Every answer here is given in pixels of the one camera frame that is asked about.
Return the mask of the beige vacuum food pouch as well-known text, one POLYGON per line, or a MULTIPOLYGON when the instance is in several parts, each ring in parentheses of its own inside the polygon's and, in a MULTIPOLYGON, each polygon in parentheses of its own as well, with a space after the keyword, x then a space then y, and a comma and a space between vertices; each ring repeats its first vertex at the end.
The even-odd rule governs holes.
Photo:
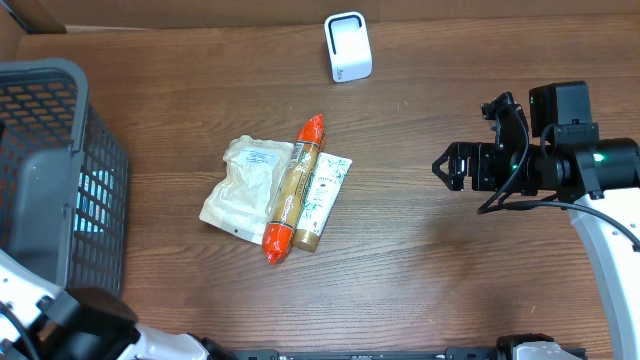
POLYGON ((206 198, 199 219, 253 244, 262 243, 293 145, 243 135, 223 155, 226 176, 206 198))

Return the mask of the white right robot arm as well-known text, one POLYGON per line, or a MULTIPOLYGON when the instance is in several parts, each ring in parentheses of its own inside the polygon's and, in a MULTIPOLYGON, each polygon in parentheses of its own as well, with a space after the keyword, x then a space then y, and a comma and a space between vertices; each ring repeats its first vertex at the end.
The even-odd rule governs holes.
POLYGON ((481 106, 492 143, 454 142, 432 164, 451 191, 470 178, 490 193, 479 214, 568 212, 594 272, 613 356, 639 356, 639 146, 603 139, 583 81, 529 92, 528 113, 505 92, 481 106))

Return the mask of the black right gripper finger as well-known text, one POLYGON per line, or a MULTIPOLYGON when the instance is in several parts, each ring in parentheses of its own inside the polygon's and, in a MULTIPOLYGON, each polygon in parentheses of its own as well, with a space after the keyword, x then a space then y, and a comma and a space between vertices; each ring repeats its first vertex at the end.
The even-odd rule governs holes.
POLYGON ((443 184, 450 190, 454 190, 454 179, 448 172, 444 172, 439 167, 434 167, 432 172, 443 182, 443 184))
POLYGON ((440 168, 444 163, 448 163, 450 159, 456 159, 456 143, 451 143, 446 150, 432 163, 433 168, 440 168))

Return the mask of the teal wet wipes pack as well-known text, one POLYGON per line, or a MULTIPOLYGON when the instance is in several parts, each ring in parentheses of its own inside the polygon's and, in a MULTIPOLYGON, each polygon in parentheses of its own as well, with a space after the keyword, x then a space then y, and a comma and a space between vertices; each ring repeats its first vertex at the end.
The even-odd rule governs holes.
POLYGON ((111 222, 112 176, 106 170, 79 174, 74 230, 104 233, 111 222))

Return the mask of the white bamboo print tube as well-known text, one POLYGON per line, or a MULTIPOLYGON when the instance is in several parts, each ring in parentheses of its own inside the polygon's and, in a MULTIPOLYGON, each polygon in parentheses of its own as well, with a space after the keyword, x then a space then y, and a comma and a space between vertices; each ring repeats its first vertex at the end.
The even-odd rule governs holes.
POLYGON ((315 252, 333 205, 353 161, 321 153, 292 240, 295 248, 315 252))

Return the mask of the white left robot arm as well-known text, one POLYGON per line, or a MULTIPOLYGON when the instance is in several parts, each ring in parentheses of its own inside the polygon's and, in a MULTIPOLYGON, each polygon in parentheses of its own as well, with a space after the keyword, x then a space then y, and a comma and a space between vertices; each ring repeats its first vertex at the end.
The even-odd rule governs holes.
POLYGON ((3 359, 189 359, 236 356, 215 341, 138 323, 101 288, 64 289, 1 254, 3 359))

